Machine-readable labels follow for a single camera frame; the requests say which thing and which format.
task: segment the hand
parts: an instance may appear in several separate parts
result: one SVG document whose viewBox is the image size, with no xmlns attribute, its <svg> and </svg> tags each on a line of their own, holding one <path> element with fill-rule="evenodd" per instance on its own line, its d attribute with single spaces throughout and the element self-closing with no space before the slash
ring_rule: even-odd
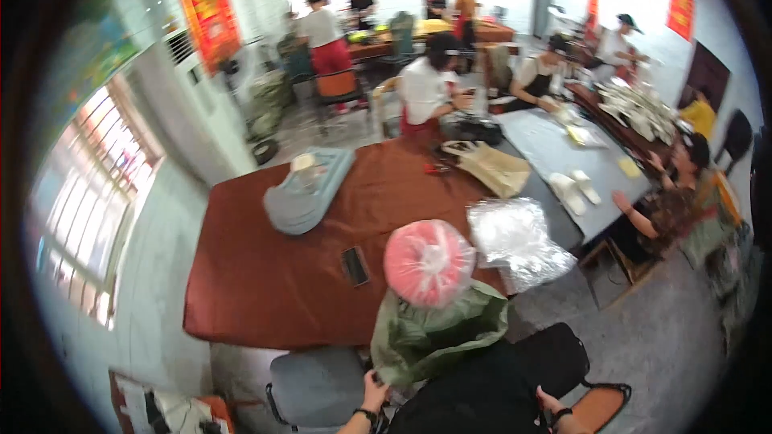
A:
<svg viewBox="0 0 772 434">
<path fill-rule="evenodd" d="M 617 208 L 619 208 L 623 213 L 627 213 L 632 208 L 630 200 L 628 200 L 624 196 L 624 193 L 618 189 L 612 191 L 612 201 L 614 202 L 614 205 L 616 205 Z"/>
<path fill-rule="evenodd" d="M 467 94 L 456 94 L 453 96 L 453 107 L 458 111 L 466 111 L 472 107 L 472 100 L 474 96 Z"/>
<path fill-rule="evenodd" d="M 566 408 L 566 406 L 561 404 L 561 401 L 555 399 L 555 397 L 541 390 L 541 385 L 536 388 L 536 398 L 539 400 L 539 404 L 542 409 L 546 409 L 552 412 L 553 414 L 556 414 L 561 409 Z"/>
<path fill-rule="evenodd" d="M 649 159 L 649 164 L 654 167 L 659 172 L 664 172 L 665 167 L 662 165 L 662 158 L 659 157 L 659 155 L 653 151 L 649 153 L 649 156 L 651 156 L 651 159 Z"/>
<path fill-rule="evenodd" d="M 362 402 L 362 409 L 378 414 L 388 396 L 390 388 L 391 385 L 379 385 L 375 381 L 374 370 L 368 371 L 364 375 L 364 402 Z"/>
</svg>

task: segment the floor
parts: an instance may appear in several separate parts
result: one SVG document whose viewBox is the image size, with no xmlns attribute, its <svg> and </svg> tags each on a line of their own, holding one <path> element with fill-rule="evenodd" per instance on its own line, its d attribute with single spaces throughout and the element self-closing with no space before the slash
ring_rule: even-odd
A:
<svg viewBox="0 0 772 434">
<path fill-rule="evenodd" d="M 365 75 L 372 84 L 388 76 Z M 464 86 L 481 83 L 480 74 L 462 78 Z M 356 148 L 382 140 L 379 128 L 367 127 L 363 111 L 336 117 L 336 126 L 323 138 L 303 86 L 297 88 L 301 106 L 285 117 L 276 134 L 281 150 L 264 167 L 287 162 L 310 145 Z M 481 108 L 484 98 L 477 101 Z M 387 103 L 386 115 L 398 114 L 392 94 Z M 605 432 L 680 432 L 701 409 L 723 366 L 719 313 L 706 275 L 676 251 L 634 294 L 604 308 L 624 289 L 623 282 L 619 268 L 603 259 L 593 271 L 574 269 L 520 294 L 510 301 L 507 338 L 516 342 L 553 323 L 568 323 L 587 349 L 587 380 L 632 386 L 632 400 Z M 216 385 L 242 398 L 264 397 L 269 362 L 282 354 L 223 345 L 213 345 L 211 352 Z M 563 400 L 572 403 L 582 392 L 577 388 Z M 288 432 L 265 406 L 243 408 L 240 414 L 245 432 Z"/>
</svg>

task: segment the white slipper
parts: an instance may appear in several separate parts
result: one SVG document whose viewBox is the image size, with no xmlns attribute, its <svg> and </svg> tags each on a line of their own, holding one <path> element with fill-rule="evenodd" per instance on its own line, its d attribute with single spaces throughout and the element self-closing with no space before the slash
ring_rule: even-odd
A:
<svg viewBox="0 0 772 434">
<path fill-rule="evenodd" d="M 584 193 L 584 196 L 590 200 L 593 205 L 601 204 L 601 197 L 597 194 L 590 183 L 590 177 L 584 171 L 576 169 L 569 175 L 571 179 L 577 182 L 577 186 Z"/>
<path fill-rule="evenodd" d="M 584 206 L 584 201 L 579 195 L 577 184 L 573 179 L 561 175 L 559 172 L 554 172 L 550 175 L 547 182 L 552 187 L 552 190 L 555 191 L 557 198 L 566 207 L 571 208 L 575 215 L 584 215 L 587 208 Z"/>
</svg>

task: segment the bracelet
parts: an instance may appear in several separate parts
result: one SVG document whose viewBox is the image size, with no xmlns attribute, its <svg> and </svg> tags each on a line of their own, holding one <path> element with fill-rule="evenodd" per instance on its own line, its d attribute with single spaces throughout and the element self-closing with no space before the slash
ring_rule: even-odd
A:
<svg viewBox="0 0 772 434">
<path fill-rule="evenodd" d="M 574 410 L 571 409 L 570 407 L 564 407 L 563 409 L 555 412 L 555 415 L 552 416 L 552 422 L 550 423 L 552 426 L 550 426 L 550 427 L 552 427 L 554 429 L 555 428 L 555 424 L 557 424 L 557 421 L 559 421 L 561 419 L 561 417 L 563 417 L 563 416 L 571 416 L 573 414 L 574 414 Z"/>
</svg>

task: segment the red banner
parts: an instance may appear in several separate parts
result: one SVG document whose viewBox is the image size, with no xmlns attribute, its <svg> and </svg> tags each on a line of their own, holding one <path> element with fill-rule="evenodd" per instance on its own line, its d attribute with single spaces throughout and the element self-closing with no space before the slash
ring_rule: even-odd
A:
<svg viewBox="0 0 772 434">
<path fill-rule="evenodd" d="M 238 24 L 228 0 L 181 0 L 193 44 L 210 76 L 217 64 L 241 47 Z"/>
<path fill-rule="evenodd" d="M 587 16 L 590 17 L 590 21 L 587 25 L 589 25 L 590 28 L 595 28 L 597 25 L 597 0 L 587 1 Z"/>
<path fill-rule="evenodd" d="M 670 0 L 668 27 L 689 42 L 694 26 L 694 0 Z"/>
</svg>

